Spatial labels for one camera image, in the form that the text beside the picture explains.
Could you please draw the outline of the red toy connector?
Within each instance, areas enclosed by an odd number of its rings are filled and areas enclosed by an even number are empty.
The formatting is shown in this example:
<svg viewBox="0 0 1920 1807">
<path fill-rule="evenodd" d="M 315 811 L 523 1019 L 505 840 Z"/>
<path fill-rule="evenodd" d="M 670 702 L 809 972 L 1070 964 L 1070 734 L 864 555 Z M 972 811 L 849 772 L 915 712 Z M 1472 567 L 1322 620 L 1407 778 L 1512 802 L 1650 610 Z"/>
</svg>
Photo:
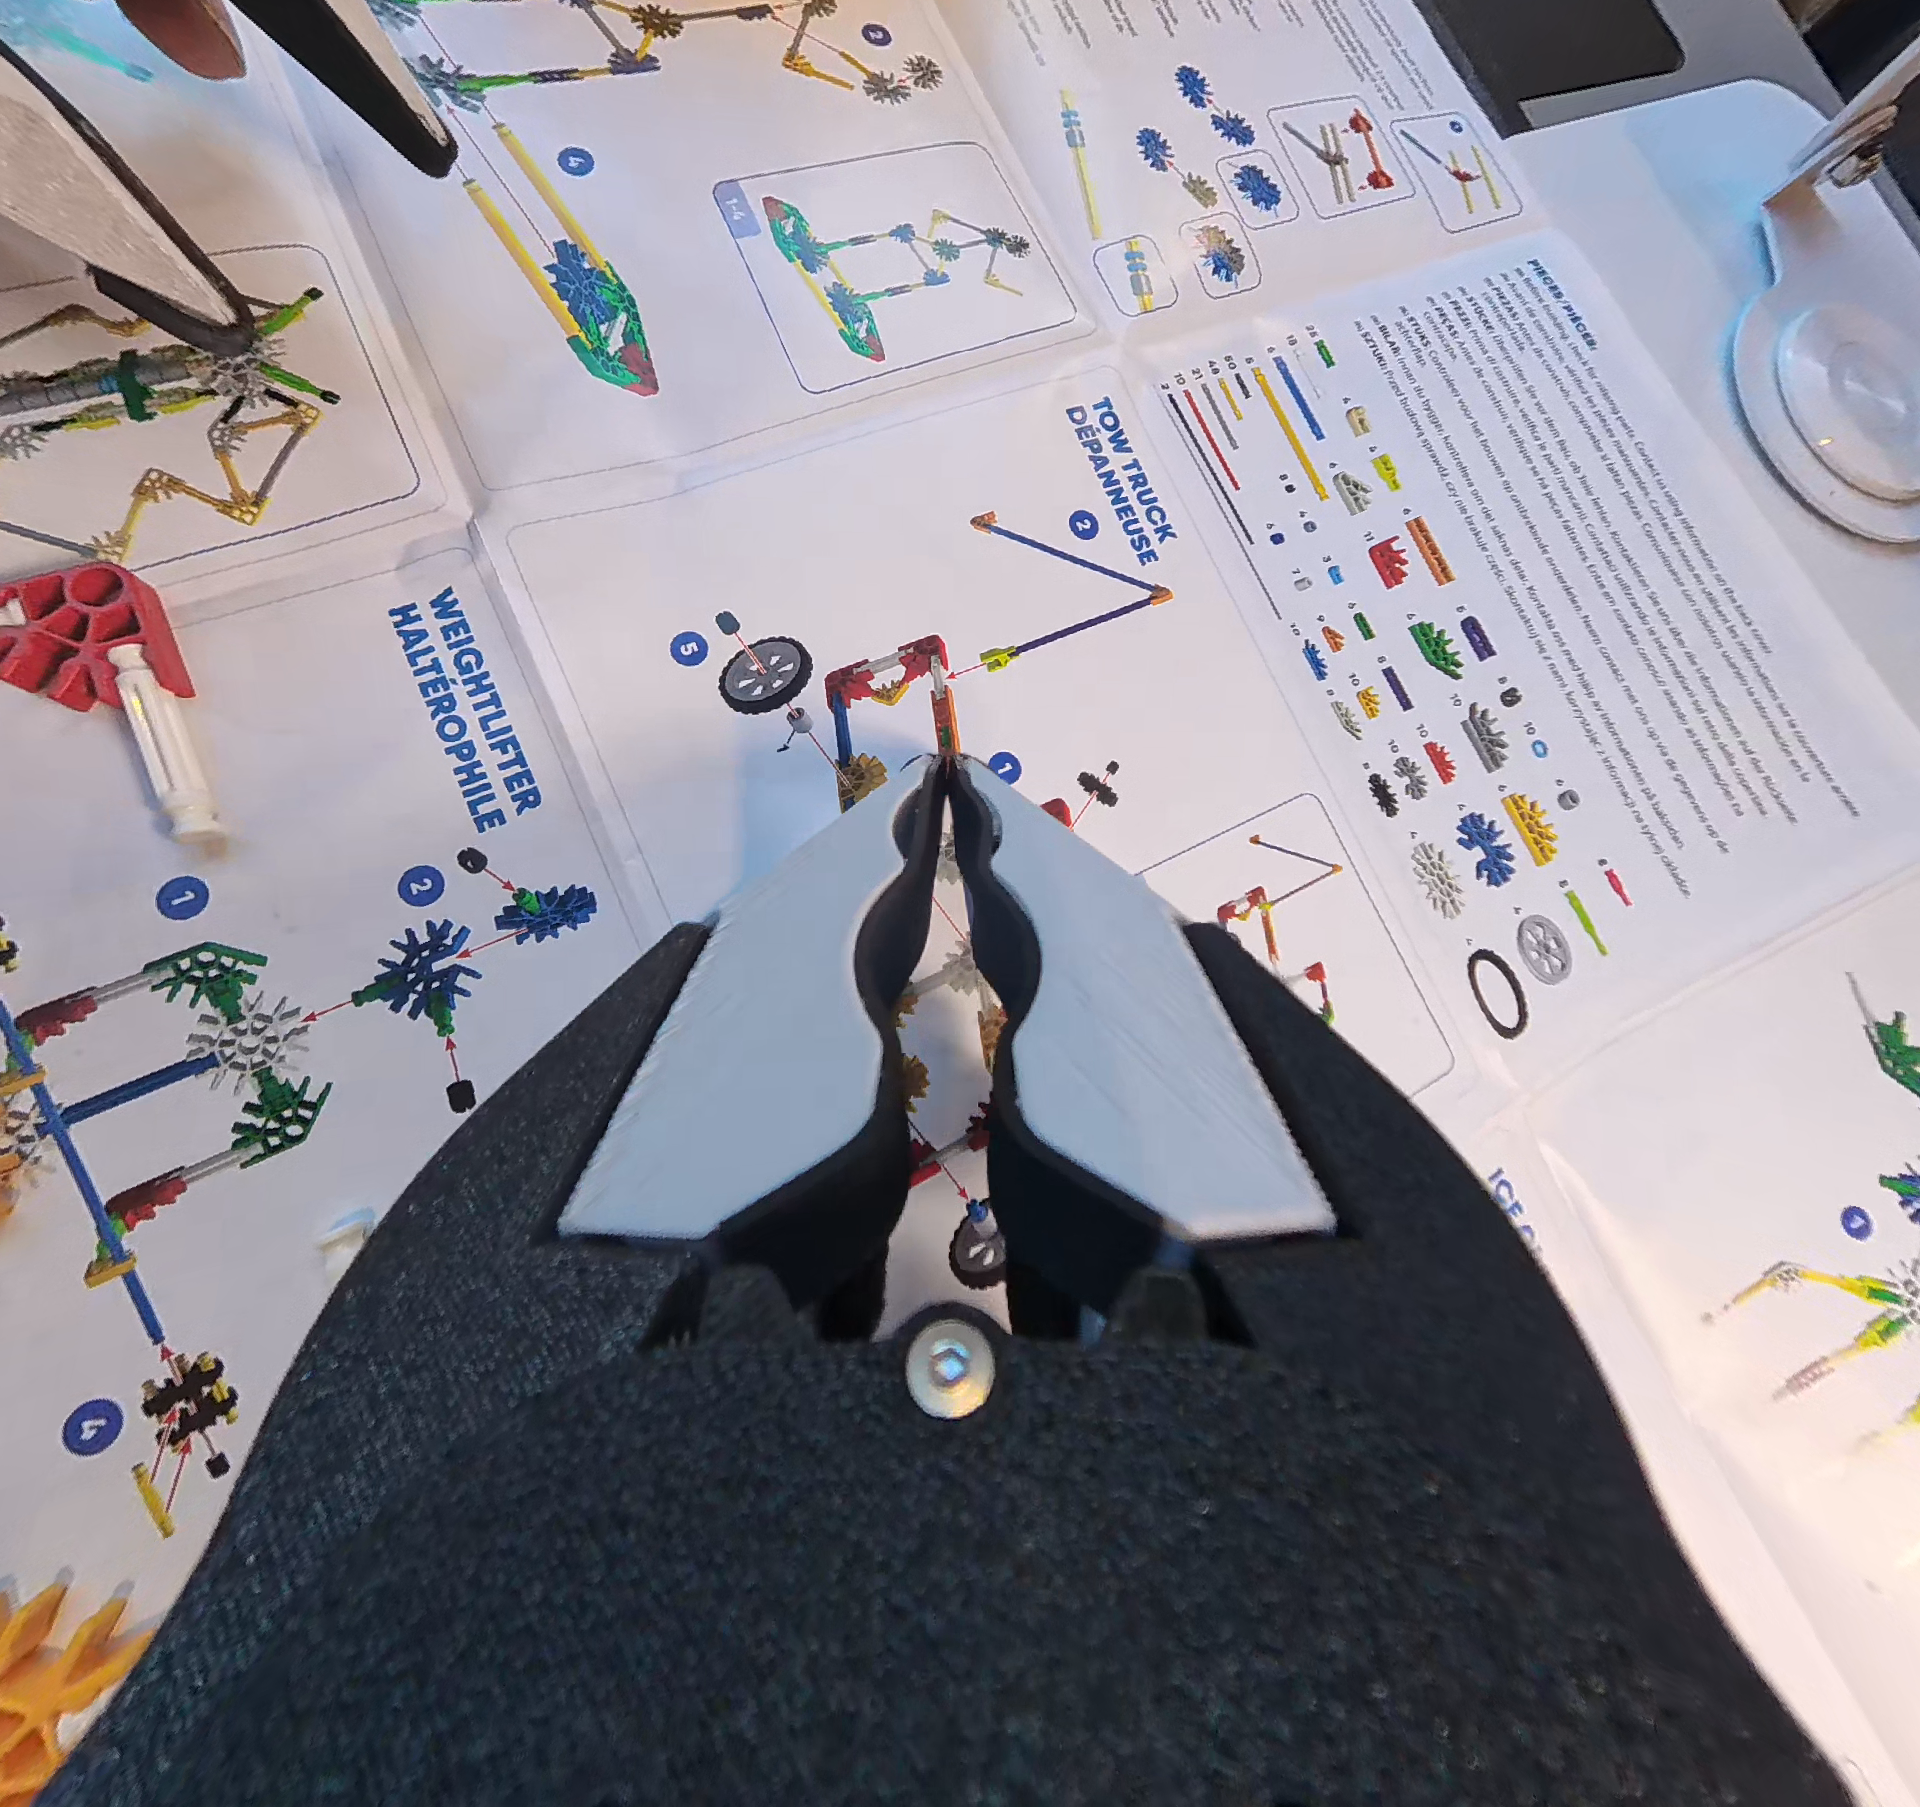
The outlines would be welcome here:
<svg viewBox="0 0 1920 1807">
<path fill-rule="evenodd" d="M 144 643 L 169 690 L 194 699 L 169 606 L 118 561 L 0 587 L 0 678 L 63 712 L 127 702 L 112 643 Z"/>
</svg>

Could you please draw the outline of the white metal stand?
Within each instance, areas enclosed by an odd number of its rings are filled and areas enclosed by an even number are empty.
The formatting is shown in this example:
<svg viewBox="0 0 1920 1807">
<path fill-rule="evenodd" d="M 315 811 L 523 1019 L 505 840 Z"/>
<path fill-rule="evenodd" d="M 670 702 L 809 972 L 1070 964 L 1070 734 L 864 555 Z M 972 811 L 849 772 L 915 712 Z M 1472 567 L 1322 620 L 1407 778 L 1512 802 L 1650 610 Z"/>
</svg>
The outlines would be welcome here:
<svg viewBox="0 0 1920 1807">
<path fill-rule="evenodd" d="M 1836 119 L 1719 85 L 1519 139 L 1696 420 L 1875 547 L 1920 530 L 1920 259 L 1875 182 L 1915 71 Z"/>
</svg>

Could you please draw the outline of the blue rod orange connector assembly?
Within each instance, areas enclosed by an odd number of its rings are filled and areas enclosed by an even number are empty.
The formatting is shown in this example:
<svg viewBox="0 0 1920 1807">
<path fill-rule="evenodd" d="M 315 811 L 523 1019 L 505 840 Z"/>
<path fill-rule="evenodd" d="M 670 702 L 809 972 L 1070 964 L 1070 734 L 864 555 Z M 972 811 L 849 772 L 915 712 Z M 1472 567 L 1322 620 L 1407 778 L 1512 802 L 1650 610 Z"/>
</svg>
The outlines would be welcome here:
<svg viewBox="0 0 1920 1807">
<path fill-rule="evenodd" d="M 0 1592 L 0 1799 L 27 1807 L 63 1763 L 85 1722 L 132 1675 L 147 1644 L 147 1631 L 127 1631 L 127 1592 L 79 1619 L 63 1644 L 55 1623 L 63 1581 L 47 1581 L 37 1598 Z"/>
</svg>

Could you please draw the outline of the white toy rod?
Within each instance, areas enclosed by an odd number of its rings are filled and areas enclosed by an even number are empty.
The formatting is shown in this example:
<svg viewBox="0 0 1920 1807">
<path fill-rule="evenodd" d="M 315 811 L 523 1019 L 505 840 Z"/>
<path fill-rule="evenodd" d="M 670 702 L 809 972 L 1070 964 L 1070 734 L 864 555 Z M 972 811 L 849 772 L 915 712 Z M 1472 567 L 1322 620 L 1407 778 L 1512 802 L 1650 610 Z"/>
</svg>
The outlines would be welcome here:
<svg viewBox="0 0 1920 1807">
<path fill-rule="evenodd" d="M 169 811 L 174 840 L 183 848 L 227 848 L 227 822 L 210 785 L 210 772 L 194 757 L 188 723 L 177 712 L 177 690 L 160 684 L 147 652 L 136 641 L 110 643 L 118 677 L 118 702 L 136 742 L 136 757 L 147 772 L 153 808 Z"/>
</svg>

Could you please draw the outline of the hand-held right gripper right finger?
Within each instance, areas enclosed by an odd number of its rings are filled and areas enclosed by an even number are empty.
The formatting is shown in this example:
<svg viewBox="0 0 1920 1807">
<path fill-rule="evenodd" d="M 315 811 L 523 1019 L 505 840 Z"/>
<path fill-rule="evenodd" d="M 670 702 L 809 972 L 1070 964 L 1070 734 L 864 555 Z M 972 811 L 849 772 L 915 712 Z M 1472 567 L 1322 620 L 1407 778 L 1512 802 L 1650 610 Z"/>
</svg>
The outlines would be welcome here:
<svg viewBox="0 0 1920 1807">
<path fill-rule="evenodd" d="M 1183 915 L 1060 819 L 947 761 L 972 957 L 1009 1007 L 1001 1115 L 1183 1237 L 1331 1234 Z"/>
</svg>

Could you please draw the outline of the printed instruction sheet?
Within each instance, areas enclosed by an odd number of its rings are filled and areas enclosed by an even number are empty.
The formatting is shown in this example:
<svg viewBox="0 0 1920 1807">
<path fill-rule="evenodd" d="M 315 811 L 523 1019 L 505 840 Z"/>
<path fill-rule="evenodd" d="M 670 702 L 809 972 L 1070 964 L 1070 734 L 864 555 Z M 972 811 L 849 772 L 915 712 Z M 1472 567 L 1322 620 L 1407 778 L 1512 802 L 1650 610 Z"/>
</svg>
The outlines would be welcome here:
<svg viewBox="0 0 1920 1807">
<path fill-rule="evenodd" d="M 37 1799 L 1915 1799 L 1915 547 L 1679 399 L 1418 0 L 234 0 L 5 45 L 253 310 L 5 216 Z M 976 757 L 1331 1234 L 1022 1115 L 943 848 L 888 1241 L 565 1210 L 720 905 Z M 377 1210 L 355 1264 L 320 1234 Z"/>
</svg>

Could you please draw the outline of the person's left hand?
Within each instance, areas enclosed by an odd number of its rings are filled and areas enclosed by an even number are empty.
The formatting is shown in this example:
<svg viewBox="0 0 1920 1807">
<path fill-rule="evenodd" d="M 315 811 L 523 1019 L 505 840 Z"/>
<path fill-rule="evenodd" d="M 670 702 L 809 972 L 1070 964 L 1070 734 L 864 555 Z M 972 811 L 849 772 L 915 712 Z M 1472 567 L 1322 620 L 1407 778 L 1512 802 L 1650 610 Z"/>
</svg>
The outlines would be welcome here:
<svg viewBox="0 0 1920 1807">
<path fill-rule="evenodd" d="M 251 71 L 227 0 L 112 0 L 174 62 L 210 85 Z"/>
</svg>

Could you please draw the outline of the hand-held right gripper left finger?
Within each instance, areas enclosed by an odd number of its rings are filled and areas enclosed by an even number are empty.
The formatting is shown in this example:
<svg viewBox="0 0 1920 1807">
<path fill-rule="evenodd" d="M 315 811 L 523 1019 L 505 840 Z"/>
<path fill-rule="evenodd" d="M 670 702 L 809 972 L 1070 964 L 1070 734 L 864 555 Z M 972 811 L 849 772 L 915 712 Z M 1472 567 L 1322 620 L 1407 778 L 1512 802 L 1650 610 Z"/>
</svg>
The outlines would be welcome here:
<svg viewBox="0 0 1920 1807">
<path fill-rule="evenodd" d="M 888 782 L 720 905 L 565 1234 L 888 1241 L 915 1144 L 895 1007 L 924 957 L 943 782 Z"/>
</svg>

